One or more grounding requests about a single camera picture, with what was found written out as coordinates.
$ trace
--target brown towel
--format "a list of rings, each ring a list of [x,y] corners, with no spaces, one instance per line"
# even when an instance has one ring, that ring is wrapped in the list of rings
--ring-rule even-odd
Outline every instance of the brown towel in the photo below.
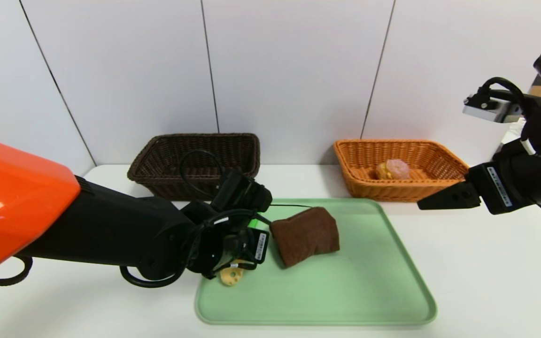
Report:
[[[286,268],[319,253],[340,249],[335,219],[324,207],[312,207],[270,225]]]

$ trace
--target green tray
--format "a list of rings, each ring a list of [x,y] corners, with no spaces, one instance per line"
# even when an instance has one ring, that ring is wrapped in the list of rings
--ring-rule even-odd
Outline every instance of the green tray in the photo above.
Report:
[[[368,199],[275,200],[322,206],[337,220],[341,250],[285,269],[271,238],[266,261],[233,287],[203,279],[202,321],[225,325],[420,325],[437,312],[431,293],[378,203]],[[271,206],[281,220],[305,210]],[[262,222],[254,225],[268,229]]]

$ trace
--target white wall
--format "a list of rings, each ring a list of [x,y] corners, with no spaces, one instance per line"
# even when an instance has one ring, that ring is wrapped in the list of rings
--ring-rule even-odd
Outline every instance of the white wall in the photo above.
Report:
[[[397,0],[364,138],[427,138],[470,165],[488,160],[508,124],[463,115],[490,77],[528,90],[541,53],[541,0]]]
[[[336,162],[358,138],[393,0],[204,0],[221,132],[262,163]]]
[[[77,175],[93,167],[18,0],[0,0],[0,142]]]
[[[96,163],[151,137],[217,132],[198,0],[23,0]]]

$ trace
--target dark brown wicker basket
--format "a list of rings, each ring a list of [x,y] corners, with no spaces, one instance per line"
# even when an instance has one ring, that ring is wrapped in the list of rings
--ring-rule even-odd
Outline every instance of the dark brown wicker basket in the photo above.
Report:
[[[247,177],[255,177],[260,168],[260,141],[253,133],[184,133],[151,139],[131,164],[127,177],[165,199],[209,200],[183,182],[178,171],[183,155],[195,149],[213,153],[223,167],[238,169]],[[210,156],[190,154],[183,169],[189,182],[216,194],[221,173]]]

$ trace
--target white table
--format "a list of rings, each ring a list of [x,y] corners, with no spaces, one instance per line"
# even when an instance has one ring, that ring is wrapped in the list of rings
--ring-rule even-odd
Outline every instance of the white table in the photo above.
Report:
[[[135,196],[127,165],[96,167],[86,179]],[[348,197],[339,167],[264,165],[257,180],[275,198]],[[0,338],[90,337],[541,337],[541,209],[492,216],[470,210],[421,211],[382,203],[438,304],[421,327],[212,326],[195,315],[200,276],[187,272],[161,289],[125,282],[118,267],[35,259],[28,278],[0,287]],[[19,271],[10,261],[0,277]]]

